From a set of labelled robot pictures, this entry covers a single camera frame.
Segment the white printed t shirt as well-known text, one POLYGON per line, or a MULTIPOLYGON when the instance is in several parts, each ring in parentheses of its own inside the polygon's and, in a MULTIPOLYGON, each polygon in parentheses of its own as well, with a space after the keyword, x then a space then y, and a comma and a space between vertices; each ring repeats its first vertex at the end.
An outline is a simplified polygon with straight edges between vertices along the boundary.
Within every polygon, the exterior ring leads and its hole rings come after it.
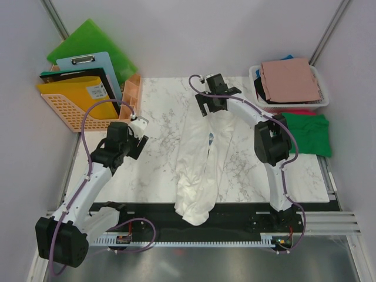
POLYGON ((186 119, 176 161, 174 207, 193 226, 205 223, 216 204, 235 123, 227 111, 186 119))

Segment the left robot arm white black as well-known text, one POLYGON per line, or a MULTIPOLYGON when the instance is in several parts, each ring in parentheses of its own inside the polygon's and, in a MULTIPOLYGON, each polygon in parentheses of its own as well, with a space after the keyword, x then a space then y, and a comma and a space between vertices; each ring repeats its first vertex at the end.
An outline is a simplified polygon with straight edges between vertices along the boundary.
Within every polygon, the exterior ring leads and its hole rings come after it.
POLYGON ((84 261, 89 246, 110 228, 122 231, 129 217, 123 205, 107 202, 88 216, 95 199, 114 176, 126 157, 138 159, 148 137, 148 121, 142 117, 130 123, 111 122, 103 138, 88 158, 88 165, 73 192, 51 217, 41 217, 35 226, 39 256, 70 267, 84 261))

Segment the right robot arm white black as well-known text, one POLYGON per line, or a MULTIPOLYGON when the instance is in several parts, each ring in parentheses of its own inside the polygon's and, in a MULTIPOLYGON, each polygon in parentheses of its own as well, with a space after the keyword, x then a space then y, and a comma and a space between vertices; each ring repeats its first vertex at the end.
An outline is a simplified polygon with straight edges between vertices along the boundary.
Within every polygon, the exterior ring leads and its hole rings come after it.
POLYGON ((289 131, 283 115, 273 115, 254 105, 237 87, 229 87, 221 74, 192 75, 189 86, 196 92, 199 109, 203 116, 221 110, 228 111, 244 121, 254 131, 254 152, 264 164, 270 188, 270 206, 276 211, 269 216, 270 227, 283 231, 290 225, 285 212, 293 202, 289 199, 286 185, 286 165, 292 145, 297 142, 289 131))

